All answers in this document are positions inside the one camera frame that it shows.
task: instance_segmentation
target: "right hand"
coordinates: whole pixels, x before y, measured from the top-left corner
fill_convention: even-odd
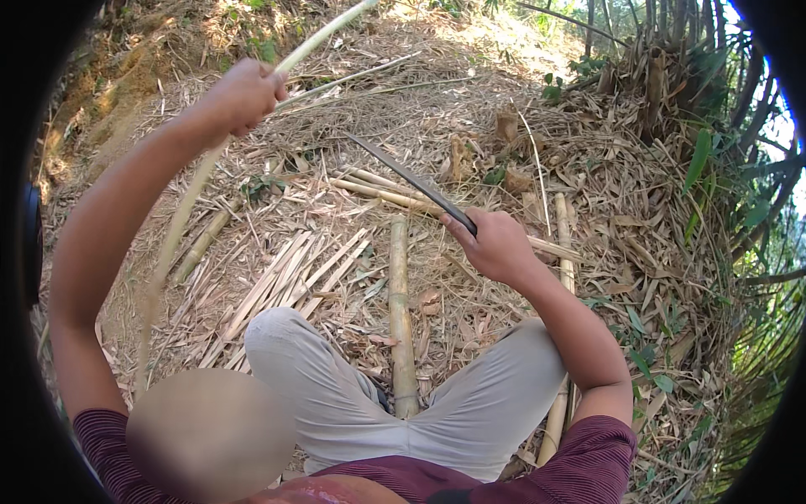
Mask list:
[[[474,238],[458,220],[443,214],[439,222],[462,245],[470,264],[490,280],[515,287],[526,270],[540,260],[532,252],[523,226],[506,212],[488,213],[480,208],[468,208],[465,213],[476,224]]]
[[[220,144],[231,133],[244,136],[271,114],[277,102],[285,100],[286,72],[274,72],[271,65],[253,59],[236,63],[215,83],[193,108],[210,125],[210,146]]]

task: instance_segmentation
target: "bamboo leaf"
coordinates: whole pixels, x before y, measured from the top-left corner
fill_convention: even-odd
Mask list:
[[[641,334],[646,334],[646,329],[644,329],[644,324],[641,322],[641,317],[635,313],[632,306],[627,306],[627,313],[629,314],[629,321],[633,324],[635,330]]]
[[[683,196],[700,178],[709,152],[711,152],[711,134],[705,128],[701,128],[697,135],[697,145],[694,147],[692,162],[688,164],[688,173],[686,173],[686,181],[683,184]]]
[[[633,360],[635,365],[638,366],[638,369],[641,370],[641,373],[644,373],[644,376],[647,380],[652,379],[652,373],[650,372],[650,367],[646,365],[646,361],[643,357],[638,355],[638,352],[633,350],[632,348],[629,350],[629,358]]]
[[[742,225],[745,227],[755,227],[766,219],[769,213],[770,202],[766,199],[758,200],[755,206],[747,212],[747,217],[745,217],[745,222]]]
[[[671,394],[671,391],[675,388],[675,383],[665,374],[659,374],[653,378],[653,381],[663,392],[666,392],[667,394]]]

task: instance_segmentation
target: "green leaf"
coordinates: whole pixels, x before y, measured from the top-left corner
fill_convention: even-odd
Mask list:
[[[647,380],[652,379],[652,373],[650,372],[650,367],[646,365],[646,361],[643,357],[638,355],[638,352],[633,350],[632,348],[629,350],[629,358],[633,360],[635,365],[638,366],[638,369],[641,370],[641,373],[644,373],[644,376]]]
[[[632,306],[627,306],[627,313],[629,314],[629,321],[635,327],[635,330],[640,332],[641,334],[646,334],[646,329],[644,329],[644,324],[641,323],[641,317],[635,313]]]
[[[271,39],[260,43],[260,59],[267,63],[274,63],[276,53],[274,52],[274,42]]]
[[[654,364],[654,350],[655,347],[657,346],[658,345],[654,343],[650,343],[646,345],[644,348],[642,348],[641,351],[638,353],[638,355],[641,356],[643,360],[646,361],[646,365],[651,366],[652,364]]]
[[[751,208],[749,212],[747,212],[747,217],[745,217],[745,222],[742,224],[742,226],[755,227],[766,219],[769,213],[770,202],[768,202],[766,199],[758,200],[755,206]]]
[[[487,175],[484,175],[482,182],[487,185],[498,185],[504,180],[504,175],[506,175],[506,169],[503,166],[499,166],[496,169],[488,171]]]
[[[671,394],[671,391],[675,389],[675,383],[665,374],[659,374],[652,380],[663,392],[666,392],[667,394]]]
[[[686,173],[686,181],[683,184],[683,196],[691,189],[694,182],[700,178],[700,174],[705,166],[705,160],[708,159],[708,154],[711,152],[711,134],[705,128],[700,129],[697,135],[697,145],[694,147],[694,155],[692,162],[688,164],[688,173]]]

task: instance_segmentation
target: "gray pants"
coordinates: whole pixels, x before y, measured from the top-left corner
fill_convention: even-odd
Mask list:
[[[546,327],[531,319],[435,389],[427,410],[400,420],[380,406],[369,379],[291,308],[255,317],[246,351],[252,373],[293,402],[308,474],[403,455],[495,481],[542,421],[565,376]]]

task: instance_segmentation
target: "striped shirt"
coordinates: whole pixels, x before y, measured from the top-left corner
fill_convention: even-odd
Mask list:
[[[184,503],[148,483],[126,447],[127,417],[82,411],[73,428],[103,485],[120,504]],[[407,456],[356,460],[314,476],[346,474],[372,480],[418,504],[618,504],[627,490],[635,434],[609,416],[582,419],[563,437],[549,462],[512,481],[483,484],[465,474]]]

